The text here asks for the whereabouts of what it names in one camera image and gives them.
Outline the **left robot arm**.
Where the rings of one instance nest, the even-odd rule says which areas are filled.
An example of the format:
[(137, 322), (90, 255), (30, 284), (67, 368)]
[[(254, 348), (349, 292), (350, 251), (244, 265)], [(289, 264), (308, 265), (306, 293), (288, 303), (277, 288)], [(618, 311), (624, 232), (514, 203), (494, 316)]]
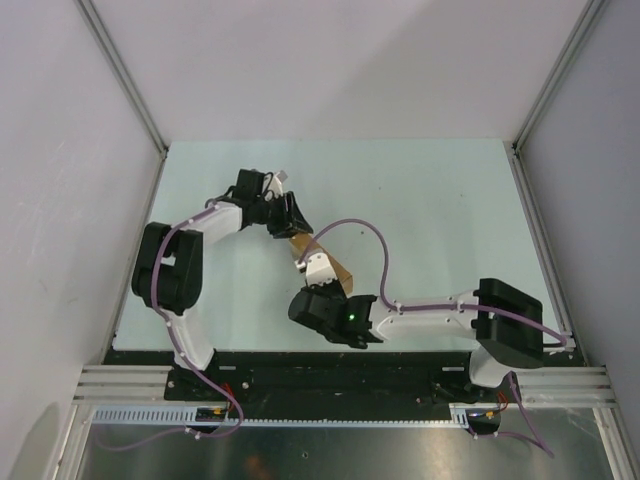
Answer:
[(143, 230), (131, 290), (163, 318), (177, 363), (188, 368), (186, 387), (197, 398), (214, 397), (220, 374), (208, 367), (214, 347), (205, 338), (195, 310), (203, 291), (204, 250), (252, 225), (264, 225), (275, 239), (311, 234), (295, 195), (284, 189), (283, 171), (241, 169), (225, 193), (208, 199), (203, 209), (172, 226), (151, 222)]

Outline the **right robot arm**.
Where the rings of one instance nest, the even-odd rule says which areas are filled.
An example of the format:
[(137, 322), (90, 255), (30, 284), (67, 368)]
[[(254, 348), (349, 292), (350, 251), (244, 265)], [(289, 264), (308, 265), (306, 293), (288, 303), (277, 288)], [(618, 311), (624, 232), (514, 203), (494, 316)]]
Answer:
[(507, 373), (543, 366), (542, 313), (539, 300), (493, 278), (423, 305), (387, 305), (374, 295), (349, 297), (334, 280), (303, 287), (288, 308), (290, 320), (354, 349), (418, 336), (477, 342), (469, 370), (461, 376), (462, 391), (473, 401), (486, 400)]

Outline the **brown cardboard express box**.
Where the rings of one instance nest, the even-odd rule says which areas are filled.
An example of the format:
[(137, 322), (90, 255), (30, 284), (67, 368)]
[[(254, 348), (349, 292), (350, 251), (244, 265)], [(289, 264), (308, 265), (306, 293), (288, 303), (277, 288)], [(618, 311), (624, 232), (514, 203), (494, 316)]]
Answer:
[(320, 253), (325, 254), (345, 293), (350, 295), (353, 292), (354, 281), (352, 274), (333, 255), (331, 255), (328, 250), (321, 246), (317, 241), (314, 241), (310, 234), (297, 234), (289, 240), (289, 243), (291, 245), (292, 255), (296, 259), (296, 262), (299, 262), (301, 257), (311, 257), (311, 259), (314, 260)]

